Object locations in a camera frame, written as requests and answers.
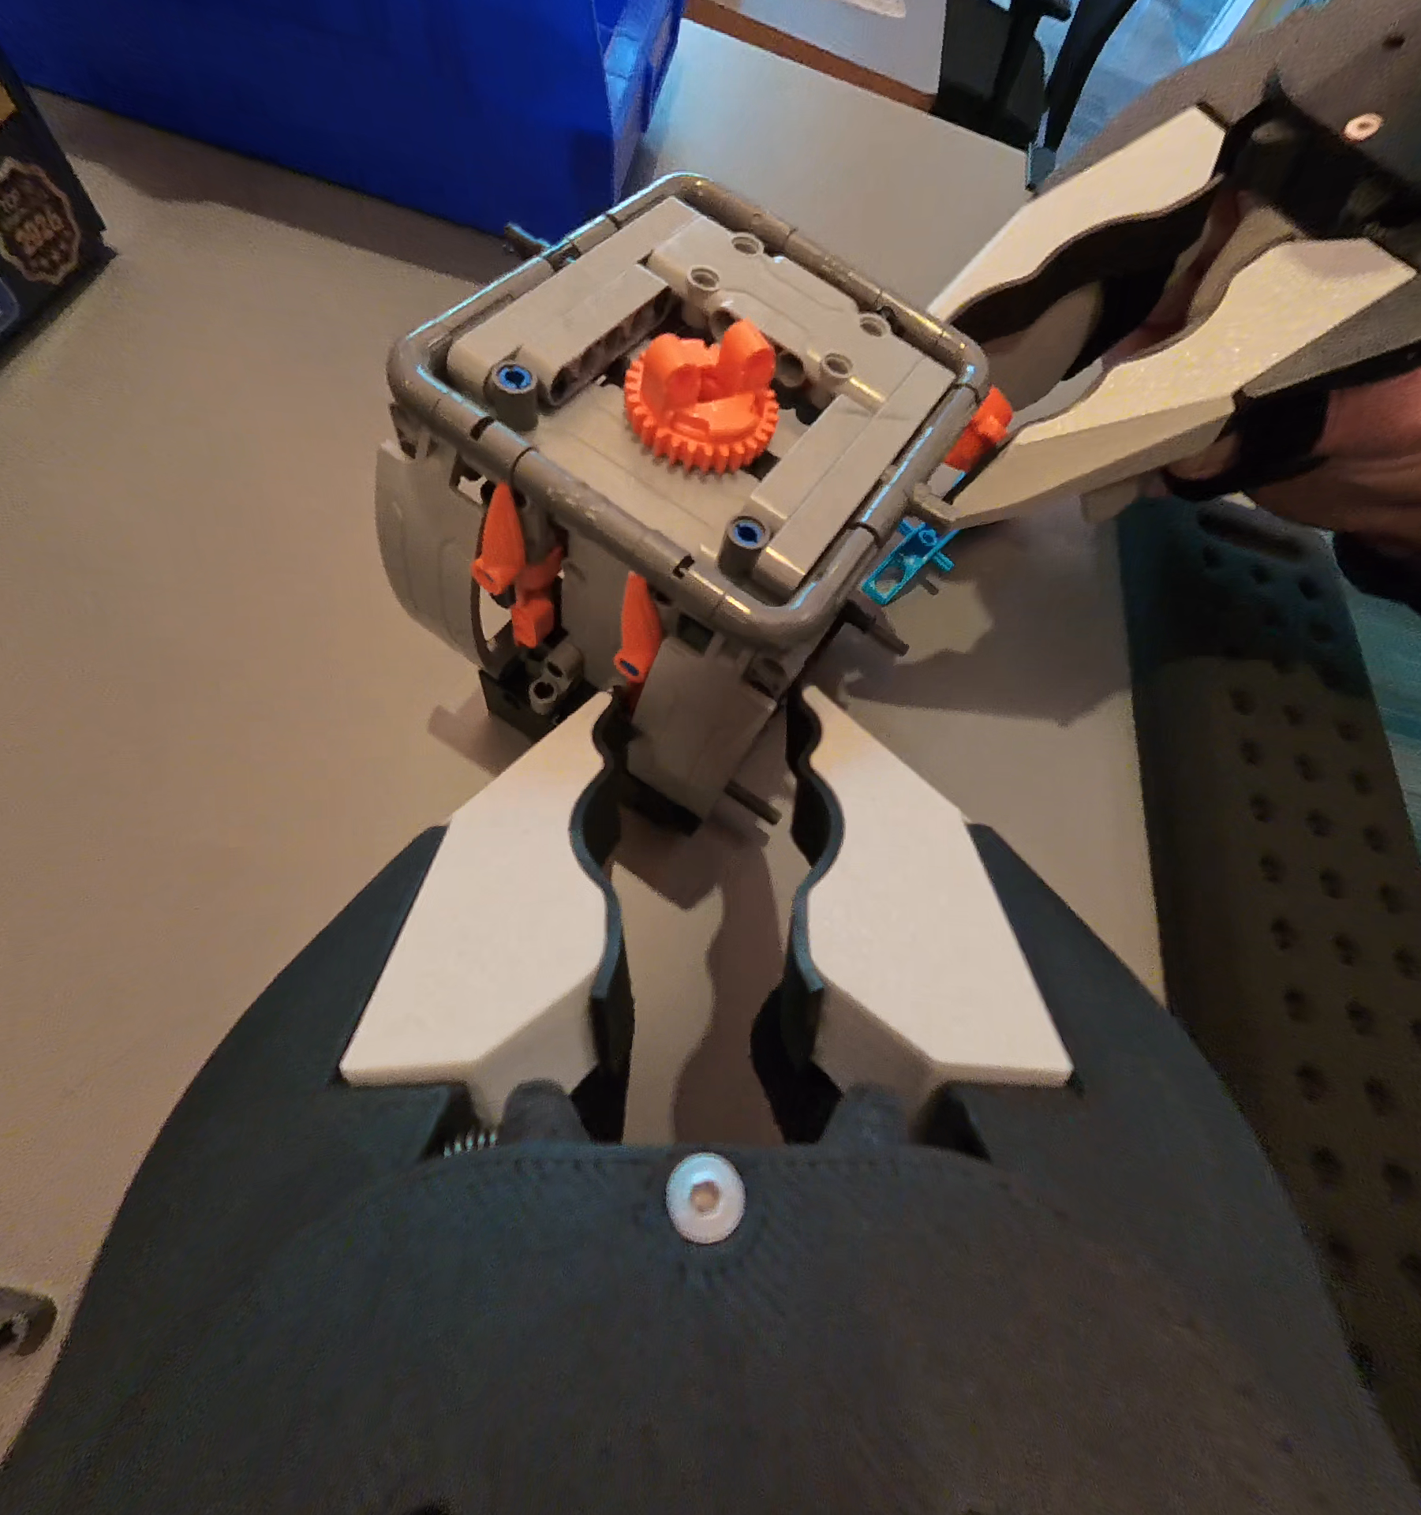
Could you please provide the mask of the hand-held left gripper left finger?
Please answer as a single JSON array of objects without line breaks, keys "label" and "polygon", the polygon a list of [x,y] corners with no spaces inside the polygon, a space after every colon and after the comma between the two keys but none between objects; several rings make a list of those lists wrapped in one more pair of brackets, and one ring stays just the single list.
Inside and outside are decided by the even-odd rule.
[{"label": "hand-held left gripper left finger", "polygon": [[460,1086],[483,1122],[547,1081],[619,1127],[634,1034],[619,697],[586,701],[447,820],[346,1052],[352,1088]]}]

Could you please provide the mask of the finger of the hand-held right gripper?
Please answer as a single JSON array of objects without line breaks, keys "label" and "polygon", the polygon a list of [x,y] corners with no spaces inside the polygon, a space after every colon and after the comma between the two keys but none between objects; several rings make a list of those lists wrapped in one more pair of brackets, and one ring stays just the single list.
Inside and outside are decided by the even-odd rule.
[{"label": "finger of the hand-held right gripper", "polygon": [[1067,401],[1065,381],[1100,297],[1062,297],[1024,332],[985,342],[993,383],[1016,407],[1008,440],[952,502],[963,527],[995,524],[1068,496],[1127,491],[1209,447],[1239,394],[1417,276],[1367,238],[1237,232],[1191,301],[1188,324],[1095,370]]},{"label": "finger of the hand-held right gripper", "polygon": [[1227,127],[1190,107],[1034,196],[937,299],[929,358],[1104,358],[1199,243]]}]

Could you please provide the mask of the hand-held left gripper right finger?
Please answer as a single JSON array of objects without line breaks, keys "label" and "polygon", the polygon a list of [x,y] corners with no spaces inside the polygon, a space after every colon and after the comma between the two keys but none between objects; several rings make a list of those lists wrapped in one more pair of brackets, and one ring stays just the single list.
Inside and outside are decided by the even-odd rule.
[{"label": "hand-held left gripper right finger", "polygon": [[782,1048],[819,1091],[909,1117],[952,1084],[1063,1089],[1073,1065],[963,811],[826,693],[786,709],[791,837]]}]

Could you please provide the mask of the grey building-block robot model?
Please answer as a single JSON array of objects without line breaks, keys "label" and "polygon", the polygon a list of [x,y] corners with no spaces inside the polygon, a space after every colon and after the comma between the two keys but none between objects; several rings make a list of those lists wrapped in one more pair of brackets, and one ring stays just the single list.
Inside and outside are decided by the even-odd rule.
[{"label": "grey building-block robot model", "polygon": [[398,338],[385,576],[531,742],[626,706],[624,789],[693,832],[731,796],[913,497],[988,451],[985,351],[691,173]]}]

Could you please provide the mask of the person's right forearm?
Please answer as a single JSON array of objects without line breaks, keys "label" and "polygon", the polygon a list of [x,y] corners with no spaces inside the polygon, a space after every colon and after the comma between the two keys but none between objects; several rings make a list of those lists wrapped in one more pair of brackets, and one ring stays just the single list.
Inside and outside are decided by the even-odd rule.
[{"label": "person's right forearm", "polygon": [[1368,540],[1360,533],[1334,533],[1331,550],[1354,589],[1421,619],[1421,548]]}]

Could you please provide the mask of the person's right hand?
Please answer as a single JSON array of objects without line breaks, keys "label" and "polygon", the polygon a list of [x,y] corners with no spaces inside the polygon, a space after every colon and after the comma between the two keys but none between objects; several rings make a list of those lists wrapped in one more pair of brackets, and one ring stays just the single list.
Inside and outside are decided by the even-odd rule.
[{"label": "person's right hand", "polygon": [[[1185,253],[1173,276],[1136,332],[1106,353],[1108,368],[1140,350],[1170,342],[1188,319],[1188,307],[1252,199],[1222,191],[1195,253]],[[1354,535],[1393,555],[1421,553],[1421,368],[1378,384],[1332,391],[1319,442],[1306,450],[1319,465],[1309,471],[1242,492],[1267,512],[1303,527]],[[1240,442],[1222,437],[1203,451],[1168,465],[1152,494],[1191,499],[1195,483],[1208,483],[1237,465]]]}]

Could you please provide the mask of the black office chair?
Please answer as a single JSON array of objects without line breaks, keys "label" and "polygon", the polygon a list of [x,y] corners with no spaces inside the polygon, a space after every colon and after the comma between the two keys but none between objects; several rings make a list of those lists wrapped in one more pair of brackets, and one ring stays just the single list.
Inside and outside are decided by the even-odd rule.
[{"label": "black office chair", "polygon": [[1024,153],[1026,183],[1039,184],[1055,168],[1068,106],[1055,68],[1045,61],[1037,32],[1063,24],[1059,63],[1080,42],[1081,4],[945,2],[939,81],[929,114]]}]

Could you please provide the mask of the blue plastic separator tool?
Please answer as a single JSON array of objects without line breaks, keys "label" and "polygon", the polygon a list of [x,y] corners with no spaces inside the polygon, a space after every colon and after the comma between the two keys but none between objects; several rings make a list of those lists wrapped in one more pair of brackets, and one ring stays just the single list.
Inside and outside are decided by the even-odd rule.
[{"label": "blue plastic separator tool", "polygon": [[901,519],[885,555],[862,581],[862,594],[886,609],[916,586],[934,589],[952,571],[947,548],[959,533],[957,527],[937,530],[921,519]]}]

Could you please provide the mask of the black dimpled chair seat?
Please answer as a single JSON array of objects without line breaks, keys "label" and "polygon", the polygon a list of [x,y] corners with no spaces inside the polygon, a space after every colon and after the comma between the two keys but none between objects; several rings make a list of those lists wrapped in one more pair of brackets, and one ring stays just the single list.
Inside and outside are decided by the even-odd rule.
[{"label": "black dimpled chair seat", "polygon": [[1344,583],[1244,506],[1136,504],[1118,553],[1168,1002],[1421,1486],[1421,863]]}]

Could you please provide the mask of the blue plastic bin with bags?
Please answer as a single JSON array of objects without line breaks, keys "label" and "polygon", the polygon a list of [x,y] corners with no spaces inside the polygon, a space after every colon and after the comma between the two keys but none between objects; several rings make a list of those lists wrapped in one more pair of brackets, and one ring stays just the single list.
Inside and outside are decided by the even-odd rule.
[{"label": "blue plastic bin with bags", "polygon": [[477,232],[624,194],[675,2],[0,2],[28,86]]}]

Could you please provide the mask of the dark blue robot kit box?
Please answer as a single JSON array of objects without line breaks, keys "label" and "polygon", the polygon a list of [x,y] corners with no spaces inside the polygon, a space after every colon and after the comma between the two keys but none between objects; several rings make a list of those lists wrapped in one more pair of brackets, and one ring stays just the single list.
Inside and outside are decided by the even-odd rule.
[{"label": "dark blue robot kit box", "polygon": [[0,360],[111,258],[103,219],[0,50]]}]

